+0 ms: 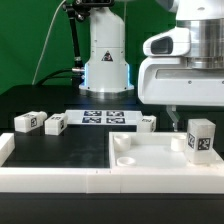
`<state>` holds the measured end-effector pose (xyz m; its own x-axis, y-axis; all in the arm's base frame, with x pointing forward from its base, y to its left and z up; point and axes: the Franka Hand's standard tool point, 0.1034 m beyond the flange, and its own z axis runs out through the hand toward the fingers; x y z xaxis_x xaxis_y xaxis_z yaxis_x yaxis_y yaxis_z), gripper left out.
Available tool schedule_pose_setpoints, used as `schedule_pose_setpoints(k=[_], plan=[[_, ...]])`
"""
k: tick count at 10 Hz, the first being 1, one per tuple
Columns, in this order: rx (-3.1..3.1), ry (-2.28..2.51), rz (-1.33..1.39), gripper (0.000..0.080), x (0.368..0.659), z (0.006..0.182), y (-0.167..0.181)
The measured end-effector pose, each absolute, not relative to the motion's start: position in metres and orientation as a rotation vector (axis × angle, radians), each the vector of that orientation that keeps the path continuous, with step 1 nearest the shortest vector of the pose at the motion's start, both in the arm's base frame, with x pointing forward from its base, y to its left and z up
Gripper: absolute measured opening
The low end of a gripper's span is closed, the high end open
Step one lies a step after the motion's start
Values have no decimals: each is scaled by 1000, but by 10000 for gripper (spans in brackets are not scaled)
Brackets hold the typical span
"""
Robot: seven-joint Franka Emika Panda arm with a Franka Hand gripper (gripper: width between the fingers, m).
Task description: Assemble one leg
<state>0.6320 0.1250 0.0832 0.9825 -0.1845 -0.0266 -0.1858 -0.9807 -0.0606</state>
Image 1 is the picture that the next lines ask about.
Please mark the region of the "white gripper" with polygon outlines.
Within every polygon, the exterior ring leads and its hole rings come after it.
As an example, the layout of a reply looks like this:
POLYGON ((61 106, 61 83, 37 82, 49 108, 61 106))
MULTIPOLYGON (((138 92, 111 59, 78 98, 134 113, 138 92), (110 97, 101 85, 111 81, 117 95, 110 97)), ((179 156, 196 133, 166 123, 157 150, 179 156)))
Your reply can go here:
POLYGON ((224 106, 223 57, 192 58, 190 31, 175 27, 146 40, 138 75, 138 97, 143 104, 167 105, 178 131, 177 105, 224 106))

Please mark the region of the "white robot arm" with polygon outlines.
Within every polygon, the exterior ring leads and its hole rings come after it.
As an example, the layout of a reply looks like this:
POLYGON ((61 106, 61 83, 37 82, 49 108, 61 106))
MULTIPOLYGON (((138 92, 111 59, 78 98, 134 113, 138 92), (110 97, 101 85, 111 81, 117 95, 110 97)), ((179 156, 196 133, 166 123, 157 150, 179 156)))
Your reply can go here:
MULTIPOLYGON (((144 104, 224 106, 224 0, 156 0, 176 14, 173 29, 147 39, 138 74, 144 104)), ((130 90, 124 60, 124 23, 109 9, 91 15, 91 56, 84 93, 111 97, 130 90)))

